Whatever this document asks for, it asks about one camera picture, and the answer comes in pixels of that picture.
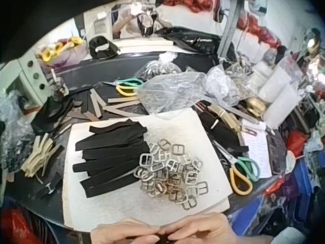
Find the table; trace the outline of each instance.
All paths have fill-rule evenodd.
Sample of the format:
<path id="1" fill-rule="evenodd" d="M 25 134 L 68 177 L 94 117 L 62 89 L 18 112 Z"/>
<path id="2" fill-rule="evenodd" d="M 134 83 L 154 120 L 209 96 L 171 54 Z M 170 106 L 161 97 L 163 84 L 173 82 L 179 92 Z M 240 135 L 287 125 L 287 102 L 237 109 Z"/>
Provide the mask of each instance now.
<path id="1" fill-rule="evenodd" d="M 83 64 L 82 67 L 78 66 L 75 69 L 64 71 L 61 73 L 61 77 L 63 77 L 63 80 L 67 84 L 68 87 L 81 87 L 82 85 L 95 85 L 98 81 L 101 80 L 114 80 L 117 78 L 128 78 L 132 77 L 132 75 L 135 73 L 137 69 L 139 69 L 141 66 L 143 66 L 145 63 L 147 63 L 150 60 L 157 59 L 157 56 L 159 53 L 151 53 L 151 54 L 143 54 L 138 55 L 135 57 L 121 57 L 117 58 L 117 62 L 119 63 L 118 66 L 125 67 L 124 62 L 130 63 L 130 58 L 136 58 L 138 59 L 137 62 L 131 62 L 131 64 L 135 64 L 135 67 L 128 66 L 128 69 L 121 69 L 118 67 L 116 68 L 116 72 L 114 75 L 112 73 L 107 72 L 107 64 L 111 63 L 113 66 L 117 65 L 116 62 L 112 62 L 112 59 L 106 60 L 104 62 L 98 63 L 98 61 L 91 61 L 88 60 Z M 190 63 L 190 66 L 196 70 L 206 72 L 211 68 L 211 66 L 215 65 L 210 57 L 206 57 L 203 55 L 185 55 L 185 54 L 179 54 L 178 60 L 175 61 L 179 67 L 181 67 L 182 70 L 185 69 L 186 65 L 184 64 L 184 61 L 186 63 Z M 115 88 L 113 87 L 103 87 L 101 86 L 98 88 L 96 86 L 96 91 L 100 94 L 100 96 L 107 101 L 107 98 L 116 98 L 118 97 L 118 94 L 116 93 Z M 141 105 L 137 105 L 136 110 L 132 110 L 134 113 L 143 114 L 144 110 L 142 109 Z M 109 118 L 119 118 L 121 116 L 119 115 L 113 115 L 105 112 L 103 114 L 102 119 L 109 119 Z M 82 123 L 85 122 L 85 120 L 80 119 L 72 119 L 71 123 Z M 56 141 L 61 144 L 62 146 L 66 147 L 68 144 L 70 131 L 66 131 L 64 134 L 62 134 Z M 54 176 L 56 172 L 59 172 L 63 175 L 64 170 L 64 160 L 66 156 L 66 150 L 58 151 L 49 161 L 47 171 L 44 177 L 44 182 L 47 183 L 50 181 L 50 179 Z M 228 209 L 225 214 L 230 214 L 247 203 L 249 203 L 252 199 L 254 199 L 256 196 L 260 195 L 262 192 L 265 191 L 270 185 L 272 185 L 276 180 L 278 176 L 273 176 L 268 179 L 261 179 L 258 182 L 254 183 L 254 189 L 251 194 L 248 196 L 238 196 L 236 194 L 231 194 L 229 196 L 230 201 L 230 209 Z M 48 195 L 44 197 L 43 199 L 35 199 L 33 197 L 33 193 L 39 190 L 42 186 L 37 181 L 36 178 L 25 178 L 23 175 L 23 172 L 20 171 L 15 174 L 15 181 L 14 183 L 7 183 L 7 188 L 5 195 L 8 197 L 11 197 L 12 199 L 16 200 L 18 203 L 20 203 L 22 206 L 26 207 L 36 215 L 39 215 L 40 217 L 46 219 L 47 221 L 63 226 L 63 210 L 62 210 L 62 183 L 57 186 L 57 189 L 53 194 Z"/>

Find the paper sheet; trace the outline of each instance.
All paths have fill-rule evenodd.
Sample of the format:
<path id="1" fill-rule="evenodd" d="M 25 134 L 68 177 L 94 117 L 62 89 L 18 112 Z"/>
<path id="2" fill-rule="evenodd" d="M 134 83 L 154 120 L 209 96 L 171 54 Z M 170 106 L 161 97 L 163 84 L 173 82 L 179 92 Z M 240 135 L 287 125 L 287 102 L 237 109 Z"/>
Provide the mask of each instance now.
<path id="1" fill-rule="evenodd" d="M 266 139 L 265 131 L 254 130 L 257 136 L 241 132 L 243 143 L 249 147 L 248 157 L 257 162 L 261 171 L 260 178 L 269 178 L 272 176 L 268 141 Z M 254 174 L 257 174 L 257 169 L 252 165 Z"/>
<path id="2" fill-rule="evenodd" d="M 130 217 L 150 225 L 162 226 L 216 206 L 232 193 L 222 165 L 197 114 L 190 108 L 175 113 L 176 117 L 172 116 L 173 112 L 168 112 L 159 114 L 159 117 L 149 115 L 131 119 L 147 127 L 146 141 L 155 142 L 166 138 L 171 143 L 182 143 L 186 152 L 203 162 L 199 180 L 208 182 L 209 193 L 198 198 L 198 205 L 185 211 L 181 205 L 174 204 L 165 197 L 150 198 L 140 190 L 139 182 L 114 192 L 86 198 L 79 182 L 88 178 L 87 173 L 72 171 L 73 164 L 84 162 L 81 158 L 82 151 L 75 151 L 76 142 L 92 134 L 89 132 L 90 125 L 105 127 L 128 118 L 75 124 L 71 129 L 64 166 L 62 200 L 66 226 L 89 232 L 98 224 L 111 224 Z"/>

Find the yellow-handled scissors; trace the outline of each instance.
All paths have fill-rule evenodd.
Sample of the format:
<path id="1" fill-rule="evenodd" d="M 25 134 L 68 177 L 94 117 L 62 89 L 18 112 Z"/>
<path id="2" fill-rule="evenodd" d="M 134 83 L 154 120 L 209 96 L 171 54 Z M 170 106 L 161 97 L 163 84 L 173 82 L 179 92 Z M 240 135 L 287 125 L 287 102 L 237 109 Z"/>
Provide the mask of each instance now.
<path id="1" fill-rule="evenodd" d="M 102 81 L 103 84 L 113 85 L 116 87 L 116 90 L 123 96 L 133 97 L 136 95 L 134 89 L 137 89 L 140 85 L 143 84 L 143 81 L 137 78 L 131 78 L 126 80 L 116 80 L 114 82 Z"/>
<path id="2" fill-rule="evenodd" d="M 252 181 L 256 182 L 259 180 L 259 175 L 260 175 L 259 166 L 258 166 L 257 162 L 255 162 L 252 159 L 246 158 L 246 157 L 238 157 L 236 159 L 226 149 L 224 149 L 218 142 L 213 141 L 213 144 L 217 146 L 217 148 L 220 150 L 220 152 L 224 155 L 224 157 L 231 164 L 230 182 L 232 184 L 234 191 L 237 194 L 242 195 L 242 196 L 245 196 L 245 195 L 248 195 L 249 193 L 251 193 L 251 191 L 253 190 L 252 182 L 247 177 L 245 177 L 241 172 L 239 172 L 238 169 L 236 169 L 235 164 L 239 164 L 244 169 L 245 173 L 249 176 L 249 178 Z M 245 165 L 245 162 L 249 162 L 249 163 L 252 163 L 253 165 L 255 165 L 255 167 L 257 169 L 257 175 L 254 175 L 253 172 L 250 172 L 250 170 Z M 246 191 L 241 191 L 238 189 L 236 182 L 235 182 L 235 175 L 237 177 L 241 178 L 248 185 L 248 189 Z"/>

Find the workbench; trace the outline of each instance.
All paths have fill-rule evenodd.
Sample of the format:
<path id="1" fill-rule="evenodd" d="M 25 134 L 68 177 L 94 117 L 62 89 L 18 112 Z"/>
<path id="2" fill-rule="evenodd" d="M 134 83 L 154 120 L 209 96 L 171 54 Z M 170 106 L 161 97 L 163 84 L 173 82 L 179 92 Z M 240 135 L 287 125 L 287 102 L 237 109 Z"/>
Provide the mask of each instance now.
<path id="1" fill-rule="evenodd" d="M 119 95 L 116 93 L 116 90 L 113 87 L 98 85 L 99 81 L 112 81 L 117 78 L 130 78 L 148 61 L 157 59 L 158 55 L 159 52 L 140 54 L 137 56 L 125 54 L 105 61 L 87 60 L 77 67 L 62 71 L 60 74 L 58 74 L 58 76 L 63 78 L 69 88 L 79 88 L 85 85 L 94 85 L 99 95 L 105 101 L 107 101 L 108 98 L 117 98 Z M 182 70 L 185 70 L 187 66 L 191 66 L 195 70 L 205 73 L 212 66 L 217 65 L 215 59 L 200 54 L 179 54 L 174 63 L 177 64 Z M 142 108 L 142 105 L 127 107 L 123 110 L 138 114 L 145 114 L 145 110 Z M 121 116 L 105 112 L 101 120 L 119 117 Z M 87 121 L 77 118 L 70 120 L 70 123 L 83 122 Z M 42 178 L 45 184 L 54 176 L 56 172 L 63 175 L 64 160 L 66 157 L 65 148 L 68 143 L 69 134 L 70 130 L 66 131 L 56 139 L 56 142 L 61 144 L 64 147 L 64 150 L 57 151 L 56 154 L 50 159 L 47 166 L 46 175 L 44 178 Z M 281 139 L 281 136 L 277 131 L 275 137 Z M 253 191 L 247 196 L 231 194 L 229 196 L 230 209 L 228 209 L 225 214 L 231 214 L 248 204 L 256 196 L 262 194 L 269 186 L 271 186 L 278 179 L 278 177 L 278 175 L 274 175 L 271 178 L 260 179 L 258 182 L 253 184 Z M 42 199 L 35 199 L 33 197 L 33 193 L 39 190 L 41 187 L 42 186 L 35 177 L 25 178 L 23 172 L 19 171 L 15 174 L 15 181 L 13 183 L 7 183 L 5 195 L 17 201 L 19 204 L 45 220 L 63 226 L 64 221 L 61 197 L 62 183 L 57 186 L 57 189 L 51 195 L 47 195 Z"/>

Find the leather strip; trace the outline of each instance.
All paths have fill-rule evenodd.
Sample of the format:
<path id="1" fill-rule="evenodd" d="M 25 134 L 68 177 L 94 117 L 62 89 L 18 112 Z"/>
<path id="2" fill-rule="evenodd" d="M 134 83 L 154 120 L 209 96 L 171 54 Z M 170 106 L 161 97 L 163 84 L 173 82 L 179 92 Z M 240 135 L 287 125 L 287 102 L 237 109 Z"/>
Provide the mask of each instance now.
<path id="1" fill-rule="evenodd" d="M 131 185 L 137 182 L 138 180 L 139 179 L 135 178 L 133 176 L 133 173 L 131 173 L 119 179 L 109 181 L 95 187 L 85 188 L 86 197 L 90 198 L 104 193 L 113 192 L 117 189 Z"/>
<path id="2" fill-rule="evenodd" d="M 125 122 L 117 122 L 117 123 L 112 124 L 110 126 L 101 127 L 101 128 L 90 126 L 89 131 L 92 132 L 92 133 L 95 133 L 95 134 L 102 134 L 102 133 L 114 131 L 114 130 L 116 130 L 118 128 L 121 128 L 121 127 L 132 126 L 132 125 L 134 125 L 136 123 L 139 123 L 139 122 L 133 122 L 132 120 L 128 119 Z"/>
<path id="3" fill-rule="evenodd" d="M 129 127 L 118 128 L 109 133 L 94 134 L 76 143 L 76 151 L 95 149 L 108 146 L 123 145 L 143 137 L 148 130 L 140 123 Z"/>
<path id="4" fill-rule="evenodd" d="M 138 152 L 144 154 L 149 153 L 149 147 L 143 138 L 140 140 L 140 144 L 134 143 L 131 145 L 126 145 L 125 147 L 105 147 L 98 149 L 89 149 L 82 152 L 82 158 L 85 160 L 94 160 L 101 158 L 115 157 L 125 154 L 137 154 Z"/>
<path id="5" fill-rule="evenodd" d="M 109 169 L 118 166 L 123 162 L 127 162 L 131 159 L 138 159 L 141 154 L 142 152 L 138 151 L 136 154 L 124 154 L 124 155 L 118 155 L 109 158 L 90 160 L 85 163 L 74 164 L 72 166 L 72 170 L 73 172 L 77 173 L 77 172 L 85 172 L 85 171 L 92 171 L 98 169 L 101 170 Z"/>
<path id="6" fill-rule="evenodd" d="M 114 167 L 112 169 L 108 169 L 101 174 L 85 179 L 81 181 L 80 184 L 84 189 L 89 187 L 94 187 L 103 184 L 105 182 L 108 182 L 110 180 L 113 180 L 115 178 L 118 178 L 128 173 L 129 171 L 135 169 L 138 165 L 139 165 L 139 159 L 132 159 L 124 164 L 121 164 L 120 166 Z"/>

